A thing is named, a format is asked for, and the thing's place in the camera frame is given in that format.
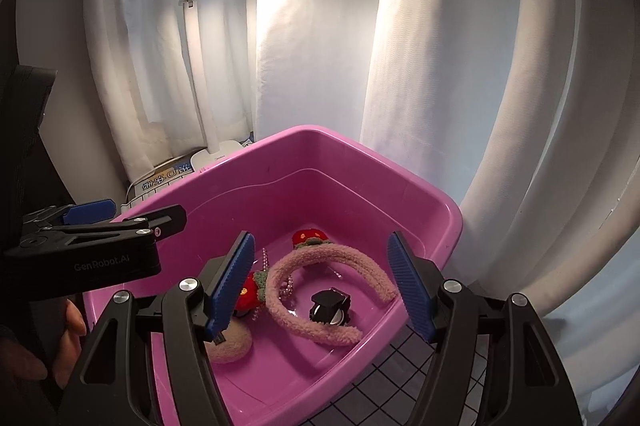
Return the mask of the person's left hand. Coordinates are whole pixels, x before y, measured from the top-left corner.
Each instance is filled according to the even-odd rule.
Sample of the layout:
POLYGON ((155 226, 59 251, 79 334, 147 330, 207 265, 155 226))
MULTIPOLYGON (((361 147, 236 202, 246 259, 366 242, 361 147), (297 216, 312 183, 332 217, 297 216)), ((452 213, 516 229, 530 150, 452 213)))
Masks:
POLYGON ((1 313, 1 373, 17 380, 53 380, 65 388, 87 334, 68 298, 13 304, 1 313))

